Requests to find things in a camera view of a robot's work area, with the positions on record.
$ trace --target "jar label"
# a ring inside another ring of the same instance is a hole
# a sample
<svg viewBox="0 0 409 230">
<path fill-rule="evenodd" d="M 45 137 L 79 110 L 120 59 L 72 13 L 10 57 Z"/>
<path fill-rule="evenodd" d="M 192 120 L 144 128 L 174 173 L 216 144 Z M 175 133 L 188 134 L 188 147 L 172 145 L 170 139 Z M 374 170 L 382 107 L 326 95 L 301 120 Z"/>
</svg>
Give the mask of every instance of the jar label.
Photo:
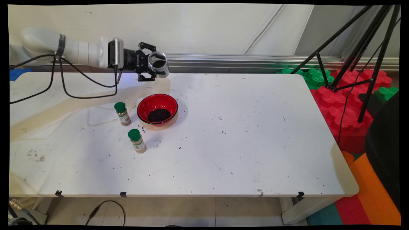
<svg viewBox="0 0 409 230">
<path fill-rule="evenodd" d="M 121 121 L 121 123 L 129 123 L 130 122 L 130 118 L 128 113 L 125 113 L 122 117 L 119 117 L 119 120 Z"/>
<path fill-rule="evenodd" d="M 145 143 L 142 141 L 140 144 L 133 144 L 135 150 L 143 150 L 145 148 Z"/>
</svg>

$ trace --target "blue object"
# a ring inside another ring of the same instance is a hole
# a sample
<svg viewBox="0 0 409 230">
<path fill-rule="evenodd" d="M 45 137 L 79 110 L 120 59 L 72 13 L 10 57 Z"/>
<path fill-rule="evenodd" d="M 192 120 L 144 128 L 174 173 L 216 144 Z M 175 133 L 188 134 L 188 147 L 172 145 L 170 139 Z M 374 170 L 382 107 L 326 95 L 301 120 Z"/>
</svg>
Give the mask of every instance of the blue object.
<svg viewBox="0 0 409 230">
<path fill-rule="evenodd" d="M 335 203 L 307 217 L 308 225 L 342 225 Z"/>
<path fill-rule="evenodd" d="M 14 69 L 10 71 L 10 81 L 15 81 L 17 78 L 26 72 L 33 72 L 32 69 Z"/>
</svg>

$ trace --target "black tripod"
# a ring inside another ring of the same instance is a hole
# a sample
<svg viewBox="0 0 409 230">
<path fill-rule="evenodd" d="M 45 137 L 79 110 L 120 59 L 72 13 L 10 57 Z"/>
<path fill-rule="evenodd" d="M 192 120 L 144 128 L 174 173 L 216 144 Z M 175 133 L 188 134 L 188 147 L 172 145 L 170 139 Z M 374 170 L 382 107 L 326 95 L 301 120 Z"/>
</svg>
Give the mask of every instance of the black tripod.
<svg viewBox="0 0 409 230">
<path fill-rule="evenodd" d="M 376 14 L 374 20 L 372 23 L 369 25 L 368 29 L 365 31 L 364 35 L 358 42 L 357 46 L 355 49 L 352 51 L 351 55 L 346 59 L 344 62 L 340 72 L 338 75 L 335 77 L 334 81 L 332 82 L 331 85 L 328 84 L 327 76 L 325 75 L 324 71 L 324 66 L 321 61 L 321 56 L 319 55 L 319 52 L 323 50 L 329 43 L 331 43 L 336 37 L 338 37 L 344 30 L 346 30 L 352 23 L 354 23 L 359 17 L 361 17 L 365 12 L 367 12 L 372 6 L 366 6 L 364 9 L 362 9 L 357 15 L 355 15 L 351 20 L 349 20 L 341 29 L 339 29 L 332 37 L 330 37 L 324 44 L 322 44 L 317 50 L 315 50 L 303 63 L 301 63 L 297 68 L 295 68 L 291 73 L 294 74 L 297 72 L 299 69 L 301 69 L 307 62 L 309 62 L 314 56 L 317 56 L 319 66 L 321 68 L 321 72 L 325 81 L 325 87 L 333 90 L 334 92 L 337 92 L 338 90 L 353 87 L 356 85 L 361 85 L 364 83 L 369 82 L 369 87 L 365 95 L 365 99 L 363 100 L 363 105 L 361 109 L 361 113 L 358 117 L 358 122 L 362 122 L 362 119 L 364 118 L 365 110 L 366 107 L 368 106 L 369 102 L 369 97 L 371 96 L 373 87 L 376 82 L 376 78 L 379 73 L 380 66 L 382 64 L 383 58 L 385 56 L 386 48 L 388 47 L 389 40 L 391 39 L 392 36 L 392 31 L 393 28 L 395 27 L 396 19 L 398 18 L 399 10 L 400 10 L 400 5 L 395 5 L 392 13 L 391 20 L 389 22 L 388 29 L 385 34 L 385 38 L 381 44 L 381 50 L 378 55 L 378 59 L 376 61 L 375 68 L 373 70 L 372 78 L 360 82 L 355 82 L 354 84 L 350 84 L 347 86 L 342 86 L 342 87 L 337 87 L 338 82 L 341 80 L 342 76 L 345 74 L 347 69 L 350 67 L 349 71 L 353 71 L 356 65 L 358 64 L 359 60 L 361 59 L 365 49 L 368 47 L 369 43 L 371 42 L 373 36 L 375 35 L 376 31 L 378 30 L 379 26 L 382 24 L 383 20 L 385 19 L 386 15 L 388 14 L 389 10 L 391 9 L 393 5 L 384 5 L 381 7 L 381 9 L 378 11 Z"/>
</svg>

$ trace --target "spice jar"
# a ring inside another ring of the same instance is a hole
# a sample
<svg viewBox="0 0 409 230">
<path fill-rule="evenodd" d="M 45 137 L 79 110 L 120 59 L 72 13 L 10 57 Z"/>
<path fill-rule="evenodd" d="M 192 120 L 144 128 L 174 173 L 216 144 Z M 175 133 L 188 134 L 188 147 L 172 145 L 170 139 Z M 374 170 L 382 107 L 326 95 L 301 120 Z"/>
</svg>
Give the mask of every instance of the spice jar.
<svg viewBox="0 0 409 230">
<path fill-rule="evenodd" d="M 128 137 L 130 138 L 130 141 L 132 142 L 133 148 L 136 150 L 136 152 L 144 153 L 146 151 L 146 145 L 142 140 L 142 136 L 139 130 L 131 129 L 128 132 Z"/>
<path fill-rule="evenodd" d="M 125 107 L 125 103 L 123 102 L 118 102 L 114 105 L 114 109 L 117 111 L 117 114 L 119 116 L 119 120 L 121 121 L 121 124 L 123 126 L 128 126 L 131 124 L 130 117 L 128 115 L 128 111 Z"/>
</svg>

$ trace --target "table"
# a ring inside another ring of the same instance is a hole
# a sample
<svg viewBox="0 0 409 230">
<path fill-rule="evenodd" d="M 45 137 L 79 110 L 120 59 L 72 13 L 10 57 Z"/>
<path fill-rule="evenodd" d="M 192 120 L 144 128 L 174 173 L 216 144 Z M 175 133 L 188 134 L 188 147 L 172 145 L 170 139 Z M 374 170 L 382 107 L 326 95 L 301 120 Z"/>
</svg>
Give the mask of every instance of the table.
<svg viewBox="0 0 409 230">
<path fill-rule="evenodd" d="M 28 72 L 10 101 L 45 89 L 50 73 Z M 113 74 L 89 73 L 112 85 Z M 111 94 L 79 73 L 64 74 L 76 96 Z M 283 222 L 296 223 L 359 187 L 302 76 L 170 74 L 138 82 L 123 74 L 114 97 L 74 99 L 54 76 L 45 93 L 10 105 L 9 194 L 15 197 L 280 197 Z M 162 127 L 139 121 L 151 94 L 178 102 Z M 132 119 L 120 124 L 114 104 Z M 147 145 L 136 153 L 127 132 Z M 290 197 L 305 197 L 292 206 Z"/>
</svg>

